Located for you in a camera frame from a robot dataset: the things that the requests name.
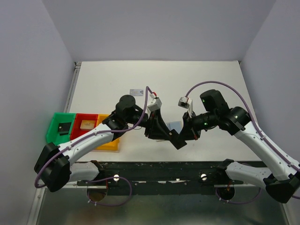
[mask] orange bin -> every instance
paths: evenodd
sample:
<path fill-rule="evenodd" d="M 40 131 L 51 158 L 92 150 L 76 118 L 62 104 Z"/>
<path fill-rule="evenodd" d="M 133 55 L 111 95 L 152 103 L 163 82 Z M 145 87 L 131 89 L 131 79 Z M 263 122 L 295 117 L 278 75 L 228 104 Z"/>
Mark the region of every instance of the orange bin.
<path fill-rule="evenodd" d="M 99 114 L 96 126 L 98 126 L 100 123 L 102 123 L 102 121 L 108 116 L 109 115 L 107 115 L 107 114 Z M 109 143 L 106 143 L 106 144 L 103 144 L 103 145 L 97 147 L 96 150 L 117 151 L 119 142 L 120 142 L 120 138 L 117 138 L 116 140 L 114 140 L 112 142 L 109 142 Z"/>

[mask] gray wall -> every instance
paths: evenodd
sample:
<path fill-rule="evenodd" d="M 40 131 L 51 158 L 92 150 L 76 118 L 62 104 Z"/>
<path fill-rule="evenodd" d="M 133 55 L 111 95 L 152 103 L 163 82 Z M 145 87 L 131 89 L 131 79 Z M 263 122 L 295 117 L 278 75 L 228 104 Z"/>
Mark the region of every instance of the gray wall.
<path fill-rule="evenodd" d="M 33 166 L 55 111 L 63 110 L 74 68 L 41 0 L 0 7 L 0 224 L 26 224 Z"/>
<path fill-rule="evenodd" d="M 261 127 L 283 150 L 300 160 L 299 0 L 276 1 L 241 68 Z M 298 213 L 300 200 L 290 203 Z"/>
<path fill-rule="evenodd" d="M 74 60 L 241 60 L 275 0 L 43 0 Z"/>

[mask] green bin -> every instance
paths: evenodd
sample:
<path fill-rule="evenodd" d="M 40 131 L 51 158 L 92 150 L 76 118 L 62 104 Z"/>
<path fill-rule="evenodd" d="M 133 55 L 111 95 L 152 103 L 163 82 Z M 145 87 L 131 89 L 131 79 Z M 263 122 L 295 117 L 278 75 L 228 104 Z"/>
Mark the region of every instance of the green bin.
<path fill-rule="evenodd" d="M 69 142 L 75 117 L 76 113 L 54 113 L 48 132 L 46 134 L 47 143 L 53 142 L 55 145 L 59 145 L 61 143 Z M 58 131 L 59 124 L 69 122 L 71 122 L 69 133 L 67 135 L 60 135 Z"/>

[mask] purple cable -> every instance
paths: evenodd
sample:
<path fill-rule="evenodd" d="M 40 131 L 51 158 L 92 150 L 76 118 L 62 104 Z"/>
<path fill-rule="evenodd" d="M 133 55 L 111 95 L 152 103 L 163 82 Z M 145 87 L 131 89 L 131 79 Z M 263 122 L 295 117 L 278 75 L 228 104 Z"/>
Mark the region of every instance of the purple cable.
<path fill-rule="evenodd" d="M 218 199 L 219 199 L 220 201 L 222 201 L 222 202 L 225 202 L 225 203 L 228 203 L 228 204 L 234 204 L 234 205 L 244 205 L 244 204 L 251 203 L 251 202 L 255 201 L 256 199 L 258 199 L 258 197 L 261 195 L 262 191 L 263 191 L 263 190 L 262 190 L 261 188 L 259 188 L 258 194 L 257 194 L 253 199 L 251 199 L 251 200 L 249 200 L 249 201 L 247 201 L 247 202 L 232 202 L 232 201 L 229 201 L 229 200 L 222 199 L 222 198 L 220 197 L 220 195 L 219 195 L 219 192 L 218 192 L 218 189 L 217 189 L 217 188 L 216 188 L 215 194 L 216 194 L 216 196 L 218 197 Z"/>
<path fill-rule="evenodd" d="M 186 97 L 188 97 L 188 95 L 191 93 L 191 91 L 193 90 L 193 89 L 195 89 L 196 87 L 198 87 L 198 86 L 200 86 L 200 85 L 202 85 L 202 84 L 206 84 L 206 83 L 217 83 L 217 84 L 221 84 L 221 85 L 223 85 L 223 86 L 225 86 L 225 87 L 228 87 L 229 89 L 231 89 L 232 91 L 234 91 L 239 97 L 240 97 L 240 99 L 242 100 L 242 102 L 243 102 L 243 104 L 245 105 L 245 107 L 246 107 L 246 109 L 247 109 L 247 111 L 248 111 L 248 113 L 249 113 L 249 115 L 250 115 L 250 118 L 251 118 L 251 120 L 252 120 L 252 122 L 253 122 L 253 125 L 254 125 L 254 127 L 255 127 L 255 129 L 256 129 L 256 131 L 258 132 L 258 134 L 260 135 L 260 137 L 263 137 L 264 135 L 263 135 L 263 133 L 260 131 L 260 129 L 258 128 L 258 126 L 257 126 L 257 124 L 256 124 L 256 122 L 255 122 L 255 120 L 254 120 L 254 117 L 253 117 L 253 114 L 251 113 L 251 111 L 250 111 L 250 108 L 249 108 L 249 106 L 247 105 L 247 103 L 246 103 L 246 101 L 245 101 L 245 99 L 242 97 L 242 95 L 236 90 L 236 89 L 234 89 L 233 87 L 231 87 L 230 85 L 228 85 L 228 84 L 226 84 L 226 83 L 223 83 L 223 82 L 219 82 L 219 81 L 204 81 L 204 82 L 201 82 L 201 83 L 199 83 L 199 84 L 196 84 L 194 87 L 192 87 L 188 92 L 187 92 L 187 94 L 186 94 Z M 276 154 L 277 155 L 279 155 L 288 165 L 290 165 L 291 164 L 291 162 L 283 155 L 283 154 L 281 154 L 266 138 L 264 138 L 263 139 L 266 143 L 267 143 L 267 145 L 274 151 L 274 152 L 276 152 Z M 291 167 L 294 169 L 294 170 L 296 170 L 297 172 L 300 172 L 300 169 L 298 168 L 298 167 L 296 167 L 295 165 L 291 165 Z"/>
<path fill-rule="evenodd" d="M 114 179 L 114 178 L 116 178 L 116 177 L 108 177 L 108 178 L 104 178 L 104 179 L 101 179 L 101 180 L 93 180 L 93 181 L 87 181 L 87 182 L 88 182 L 88 183 L 97 183 L 97 182 L 102 182 L 102 181 L 110 180 L 110 179 Z M 124 178 L 124 177 L 117 177 L 117 178 L 120 178 L 120 179 L 126 181 L 127 184 L 129 185 L 130 192 L 129 192 L 128 198 L 127 198 L 125 201 L 123 201 L 123 202 L 121 202 L 121 203 L 117 203 L 117 204 L 105 204 L 105 203 L 100 203 L 100 202 L 94 202 L 94 201 L 92 201 L 92 200 L 90 199 L 90 193 L 87 192 L 87 197 L 88 197 L 88 199 L 89 199 L 89 202 L 92 202 L 92 203 L 94 203 L 94 204 L 96 204 L 96 205 L 103 205 L 103 206 L 120 206 L 120 205 L 124 205 L 126 202 L 128 202 L 128 201 L 130 200 L 130 198 L 131 198 L 131 194 L 132 194 L 132 186 L 131 186 L 129 180 L 127 180 L 126 178 Z"/>
<path fill-rule="evenodd" d="M 130 130 L 133 130 L 134 128 L 136 128 L 142 121 L 142 119 L 144 118 L 144 115 L 146 113 L 146 109 L 147 109 L 147 101 L 148 101 L 148 91 L 152 94 L 153 92 L 151 91 L 151 89 L 146 86 L 146 94 L 145 94 L 145 104 L 144 104 L 144 109 L 142 111 L 142 114 L 141 114 L 141 117 L 140 119 L 138 120 L 138 122 L 136 124 L 134 124 L 131 128 L 129 129 L 125 129 L 125 130 L 100 130 L 97 132 L 97 134 L 101 134 L 101 133 L 123 133 L 123 132 L 127 132 L 127 131 L 130 131 Z M 78 143 L 82 142 L 83 140 L 89 138 L 89 137 L 92 137 L 94 136 L 95 134 L 89 134 L 85 137 L 82 137 L 80 139 L 78 139 L 76 142 L 72 143 L 71 144 L 71 147 L 74 147 L 75 145 L 77 145 Z M 36 188 L 43 188 L 43 187 L 46 187 L 46 184 L 43 184 L 43 185 L 38 185 L 38 180 L 41 178 L 41 175 L 42 173 L 44 172 L 44 170 L 47 168 L 47 166 L 56 158 L 58 157 L 59 155 L 61 155 L 62 153 L 64 153 L 65 151 L 69 150 L 70 148 L 69 147 L 66 147 L 64 148 L 63 150 L 61 150 L 60 152 L 58 152 L 57 154 L 55 154 L 53 157 L 51 157 L 45 164 L 44 166 L 41 168 L 41 170 L 38 172 L 37 174 L 37 177 L 34 181 L 34 186 Z"/>

